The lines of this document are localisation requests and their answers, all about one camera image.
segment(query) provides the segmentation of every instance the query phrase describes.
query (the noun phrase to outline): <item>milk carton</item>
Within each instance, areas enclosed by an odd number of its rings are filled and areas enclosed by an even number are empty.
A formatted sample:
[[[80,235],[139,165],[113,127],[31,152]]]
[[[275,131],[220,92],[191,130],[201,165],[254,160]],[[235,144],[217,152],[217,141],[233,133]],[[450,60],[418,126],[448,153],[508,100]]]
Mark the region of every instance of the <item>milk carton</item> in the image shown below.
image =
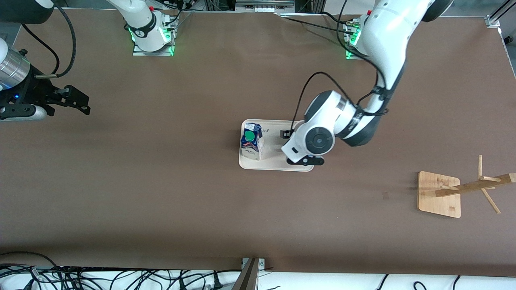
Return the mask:
[[[242,156],[260,160],[263,154],[263,135],[262,127],[255,123],[246,123],[244,125],[244,135],[240,140],[240,148]]]

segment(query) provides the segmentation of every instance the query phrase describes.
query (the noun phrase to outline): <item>green led light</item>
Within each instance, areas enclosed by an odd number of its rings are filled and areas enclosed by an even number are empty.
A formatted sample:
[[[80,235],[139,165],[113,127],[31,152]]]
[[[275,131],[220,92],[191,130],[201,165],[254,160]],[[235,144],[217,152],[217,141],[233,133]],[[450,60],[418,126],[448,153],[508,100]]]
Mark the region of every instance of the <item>green led light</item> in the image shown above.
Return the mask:
[[[131,35],[131,40],[132,40],[134,43],[136,43],[136,40],[134,40],[134,35],[133,35],[133,33],[131,32],[131,30],[129,30],[129,34]]]
[[[358,41],[358,38],[360,37],[360,31],[357,30],[357,33],[353,34],[353,35],[356,35],[355,37],[352,37],[351,38],[351,44],[352,45],[356,45],[357,44],[357,41]]]

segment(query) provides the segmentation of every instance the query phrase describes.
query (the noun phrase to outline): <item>black band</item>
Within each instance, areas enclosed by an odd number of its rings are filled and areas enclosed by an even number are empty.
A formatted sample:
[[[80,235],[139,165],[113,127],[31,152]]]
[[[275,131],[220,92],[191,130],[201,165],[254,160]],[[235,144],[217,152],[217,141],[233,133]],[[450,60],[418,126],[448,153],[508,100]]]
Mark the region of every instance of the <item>black band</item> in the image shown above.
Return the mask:
[[[145,37],[147,37],[147,34],[151,30],[154,29],[154,27],[156,26],[156,15],[154,13],[151,13],[151,14],[152,14],[151,22],[149,22],[146,26],[136,28],[136,27],[132,27],[132,26],[128,25],[129,29],[133,32],[134,36],[136,36],[138,38],[145,38]]]
[[[351,118],[351,121],[347,124],[347,126],[342,129],[342,131],[335,134],[335,137],[344,139],[346,136],[355,129],[355,127],[358,125],[360,120],[364,117],[364,110],[362,110],[362,107],[357,106],[357,110],[355,111],[355,114],[353,115],[353,118]]]

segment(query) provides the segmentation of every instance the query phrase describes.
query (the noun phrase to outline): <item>wooden peg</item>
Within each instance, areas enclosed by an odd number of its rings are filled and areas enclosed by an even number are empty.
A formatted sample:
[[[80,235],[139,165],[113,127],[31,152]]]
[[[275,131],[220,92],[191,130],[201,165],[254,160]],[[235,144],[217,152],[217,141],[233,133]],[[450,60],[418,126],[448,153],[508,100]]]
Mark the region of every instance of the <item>wooden peg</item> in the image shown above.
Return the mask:
[[[501,185],[505,185],[505,184],[516,183],[516,173],[507,173],[504,175],[497,176],[495,178],[500,179],[500,181],[497,182],[497,181],[491,181],[491,180],[479,180],[479,181],[473,181],[473,182],[457,185],[456,187],[459,190],[439,189],[439,190],[436,190],[436,197],[459,195],[459,194],[464,194],[466,192],[480,190],[482,188],[489,188],[489,187],[493,187],[493,186],[501,186]]]
[[[478,180],[482,177],[482,155],[478,156]]]
[[[489,181],[495,181],[495,182],[500,182],[502,181],[501,179],[499,178],[494,178],[494,177],[489,177],[489,176],[481,176],[480,177],[480,180],[489,180]]]
[[[496,204],[494,203],[493,199],[489,196],[489,193],[487,193],[486,189],[485,188],[481,188],[481,190],[482,190],[482,193],[484,194],[484,196],[486,197],[487,201],[491,205],[491,207],[494,209],[494,211],[497,214],[501,213],[500,210],[498,209],[498,206],[496,206]]]
[[[449,189],[449,190],[459,190],[457,187],[455,186],[446,186],[446,185],[441,185],[439,186],[439,188],[443,188],[443,189]]]

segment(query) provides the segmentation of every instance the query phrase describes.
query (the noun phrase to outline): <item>black cable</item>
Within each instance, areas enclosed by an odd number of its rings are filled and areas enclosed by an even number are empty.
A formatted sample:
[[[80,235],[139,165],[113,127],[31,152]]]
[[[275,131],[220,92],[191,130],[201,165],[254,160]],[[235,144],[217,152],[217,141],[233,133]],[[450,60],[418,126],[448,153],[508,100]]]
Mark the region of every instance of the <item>black cable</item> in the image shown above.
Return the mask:
[[[57,70],[59,69],[59,56],[57,56],[57,53],[50,46],[48,46],[48,44],[46,44],[37,35],[35,35],[34,32],[32,32],[27,27],[27,25],[22,24],[22,27],[23,27],[23,29],[25,29],[25,31],[27,31],[30,34],[30,36],[34,37],[34,39],[36,39],[39,43],[41,43],[41,45],[43,45],[46,49],[48,49],[54,55],[54,58],[56,59],[56,65],[54,67],[54,70],[50,74],[55,74],[57,72]]]
[[[32,276],[31,281],[36,281],[36,283],[38,283],[39,290],[43,290],[43,288],[41,287],[41,282],[38,280],[36,275],[34,275],[34,273],[32,271],[30,271],[30,275]]]
[[[456,278],[455,278],[455,281],[453,281],[453,290],[455,290],[455,284],[457,284],[457,281],[459,281],[459,278],[460,278],[460,275],[458,275]]]
[[[319,27],[319,28],[324,28],[324,29],[331,30],[331,31],[336,31],[333,28],[322,26],[322,25],[318,25],[318,24],[314,24],[314,23],[310,23],[310,22],[305,22],[305,21],[301,21],[301,20],[297,20],[297,19],[292,19],[292,18],[285,18],[285,19],[288,19],[288,20],[291,20],[291,21],[295,21],[295,22],[299,22],[299,23],[303,23],[303,24],[312,25],[312,26]],[[345,34],[353,35],[353,32],[351,32],[351,31],[339,30],[338,32],[342,32],[342,33],[345,33]]]
[[[0,254],[0,256],[5,256],[5,255],[11,255],[11,254],[28,254],[28,255],[36,255],[36,256],[39,256],[39,257],[42,257],[44,258],[45,260],[49,261],[50,264],[52,264],[52,266],[54,266],[55,269],[59,269],[59,266],[57,266],[56,263],[54,263],[54,261],[52,261],[49,257],[43,255],[43,254],[40,254],[40,253],[36,253],[36,252],[28,252],[28,251],[12,251],[12,252],[7,252],[7,253],[2,253]]]
[[[131,286],[133,286],[134,283],[136,283],[138,280],[141,280],[143,278],[143,276],[145,276],[145,275],[147,275],[147,274],[145,273],[145,274],[140,275],[138,278],[136,278],[136,280],[134,280],[131,284],[129,284],[129,286],[127,286],[125,289],[129,290],[129,288],[131,288]]]
[[[154,281],[154,282],[158,283],[158,284],[159,284],[159,287],[160,287],[160,290],[163,290],[163,284],[161,284],[161,282],[159,282],[159,281],[157,281],[157,280],[154,280],[154,279],[152,279],[152,278],[150,278],[150,277],[147,277],[147,279],[149,279],[149,280],[151,280],[151,281]]]
[[[49,282],[51,282],[52,286],[54,287],[54,290],[58,290],[57,286],[50,280],[49,277],[47,277],[45,274],[42,274],[42,276],[45,277]]]
[[[53,272],[53,273],[54,273],[54,272],[69,273],[69,271],[53,270],[53,269],[49,269],[49,270],[47,270],[47,269],[42,269],[41,271],[42,271],[42,273],[46,273],[46,272]],[[119,273],[118,275],[123,274],[123,273],[126,273],[126,272],[129,272],[129,271],[131,271],[131,270],[125,270],[125,271],[122,271],[122,272],[121,272],[121,273]],[[117,280],[117,279],[122,279],[122,278],[125,278],[125,277],[128,277],[128,276],[131,276],[131,275],[132,275],[132,274],[134,274],[134,273],[136,273],[136,271],[134,271],[134,272],[132,272],[132,273],[129,273],[128,275],[118,277],[118,278],[116,278],[115,280]],[[113,281],[113,279],[107,279],[107,278],[91,278],[91,277],[85,277],[85,276],[83,276],[83,275],[81,275],[81,277],[82,277],[83,279],[87,279],[87,280],[104,280],[104,281]]]
[[[121,271],[120,273],[116,274],[115,277],[113,278],[113,280],[111,281],[110,285],[109,285],[109,290],[112,290],[113,289],[113,284],[115,283],[115,280],[119,279],[118,276],[126,273],[126,272],[129,272],[130,270],[126,270],[126,271]]]
[[[382,287],[383,287],[383,283],[385,282],[385,280],[387,279],[387,276],[389,274],[385,274],[385,276],[383,276],[383,279],[382,279],[382,282],[380,283],[380,286],[378,286],[378,288],[376,290],[381,290]]]
[[[152,274],[158,272],[158,270],[152,270],[152,271],[148,271],[147,275],[141,279],[140,283],[138,283],[138,285],[136,286],[135,290],[140,290],[140,287],[141,285],[143,284],[143,282],[146,280],[146,279],[149,279],[149,280],[152,280],[152,278],[150,278],[152,276]]]
[[[174,285],[174,283],[175,283],[177,280],[184,279],[184,278],[183,278],[183,275],[184,275],[185,273],[189,272],[189,271],[190,271],[190,270],[186,270],[186,271],[183,273],[183,270],[181,270],[181,271],[179,272],[179,276],[178,276],[177,278],[175,278],[175,279],[174,279],[174,281],[172,281],[172,283],[170,283],[170,285],[167,287],[167,289],[166,289],[166,290],[171,289],[171,288],[172,288],[172,286]]]
[[[371,92],[367,93],[367,95],[365,95],[365,96],[361,97],[360,99],[358,99],[357,106],[360,106],[360,103],[361,103],[365,98],[367,98],[368,96],[370,96],[370,95],[372,95],[372,94],[373,94],[373,92],[371,91]]]
[[[176,21],[179,17],[179,15],[181,14],[181,12],[183,12],[183,10],[179,10],[178,14],[175,16],[175,18],[173,20],[170,20],[169,22],[165,22],[165,25],[169,25],[170,23]]]
[[[61,6],[59,6],[56,3],[55,0],[52,0],[52,1],[54,2],[54,5],[59,10],[59,12],[61,12],[64,19],[68,23],[68,27],[70,28],[70,33],[72,34],[72,56],[70,58],[70,63],[68,64],[68,67],[62,73],[57,74],[57,77],[62,77],[64,75],[66,75],[72,69],[73,63],[75,61],[75,53],[77,52],[77,41],[75,39],[75,30],[73,29],[73,25],[72,25],[72,22],[70,21],[70,18],[68,18],[68,15],[66,14],[66,12],[61,8]]]
[[[44,276],[44,277],[46,277],[44,274],[45,274],[46,272],[49,272],[49,271],[51,271],[52,277],[57,279],[56,281],[53,281],[53,283],[58,283],[58,282],[60,282],[60,283],[61,283],[61,288],[62,288],[62,289],[77,290],[77,287],[76,287],[77,285],[72,284],[72,288],[70,288],[70,287],[68,286],[68,282],[76,282],[76,283],[80,286],[80,289],[81,289],[81,290],[82,290],[82,289],[84,289],[84,288],[83,288],[83,286],[86,286],[86,287],[88,287],[88,288],[90,288],[90,289],[92,289],[92,290],[98,290],[98,289],[103,290],[103,289],[102,289],[102,287],[101,287],[100,285],[98,285],[97,283],[95,283],[93,280],[107,280],[107,281],[112,281],[112,280],[110,280],[110,279],[104,279],[104,278],[90,278],[90,277],[85,277],[85,276],[83,276],[83,275],[80,275],[80,277],[79,277],[79,276],[77,276],[77,278],[75,278],[75,279],[74,279],[73,277],[71,277],[71,275],[77,275],[77,274],[76,274],[76,273],[73,273],[73,272],[70,272],[70,271],[46,270],[46,269],[45,269],[45,270],[42,270],[42,271],[41,271],[41,273],[43,274],[43,276]],[[66,279],[61,279],[60,277],[55,277],[55,276],[54,276],[55,272],[58,272],[58,273],[65,273],[65,278],[66,278]],[[82,281],[81,281],[81,279],[82,279],[82,280],[85,280],[85,281],[88,281],[88,282],[90,282],[90,283],[92,283],[92,284],[94,284],[98,289],[95,289],[95,288],[93,288],[92,286],[90,286],[90,285],[88,285],[88,284],[86,284],[86,283],[82,282]]]
[[[326,11],[323,11],[319,14],[324,14],[324,15],[327,15],[331,18],[331,20],[335,21],[335,22],[339,22],[340,24],[346,24],[347,21],[338,21],[337,18],[335,18],[333,15],[331,15],[330,13],[326,12]]]
[[[160,279],[167,280],[167,281],[172,281],[172,280],[177,279],[177,278],[172,278],[172,276],[170,275],[170,271],[167,271],[167,273],[168,273],[168,278],[167,277],[163,277],[161,275],[158,275],[157,273],[152,274],[152,276],[156,276],[156,277],[158,277]]]
[[[81,275],[80,275],[80,268],[78,268],[78,269],[77,269],[77,282],[79,283],[80,290],[84,290],[83,284],[80,282],[80,278],[81,278]]]
[[[424,290],[426,290],[425,284],[421,283],[420,281],[415,281],[414,284],[412,284],[412,287],[414,287],[414,290],[418,290],[416,285],[421,285]]]
[[[29,267],[23,267],[21,269],[17,269],[17,270],[11,270],[9,269],[10,271],[9,272],[4,272],[0,275],[0,278],[4,278],[4,277],[7,277],[7,276],[10,276],[10,275],[13,275],[13,274],[18,274],[18,273],[23,273],[23,272],[30,272],[30,268],[32,266],[29,266]]]
[[[241,270],[222,270],[222,271],[217,271],[217,273],[224,273],[224,272],[241,272]],[[189,283],[187,283],[185,285],[185,287],[187,287],[188,285],[198,281],[198,280],[201,280],[203,278],[206,278],[210,275],[213,275],[213,273],[208,273],[208,274],[205,274],[205,275],[202,275],[202,274],[194,274],[194,275],[201,275],[201,277],[197,278],[197,279],[193,279],[192,281],[190,281]]]
[[[292,132],[292,128],[294,128],[294,122],[296,121],[297,112],[299,111],[299,105],[301,104],[301,99],[303,98],[304,90],[307,88],[307,85],[310,82],[310,80],[312,80],[312,78],[318,74],[323,74],[323,75],[327,76],[338,87],[338,89],[341,90],[342,94],[349,101],[349,103],[351,103],[351,105],[353,107],[355,107],[355,108],[357,107],[355,105],[355,103],[349,98],[346,91],[344,91],[344,89],[337,83],[337,81],[331,75],[329,75],[328,73],[325,73],[325,72],[316,72],[308,78],[306,83],[304,83],[303,89],[301,90],[301,95],[299,95],[299,100],[297,101],[296,112],[294,113],[294,118],[292,118],[290,132]]]
[[[335,30],[338,30],[338,27],[340,26],[341,24],[341,17],[342,17],[342,12],[344,11],[344,7],[346,7],[346,3],[348,2],[348,0],[344,0],[344,3],[342,4],[342,8],[341,8],[341,12],[338,14],[338,19],[337,19],[337,27]],[[345,49],[346,49],[346,46],[342,43],[341,41],[341,37],[340,35],[338,34],[338,31],[337,31],[337,40],[338,42],[341,44],[341,46]]]
[[[25,285],[25,287],[23,287],[23,290],[32,290],[33,283],[34,283],[34,279],[30,279],[29,282]]]

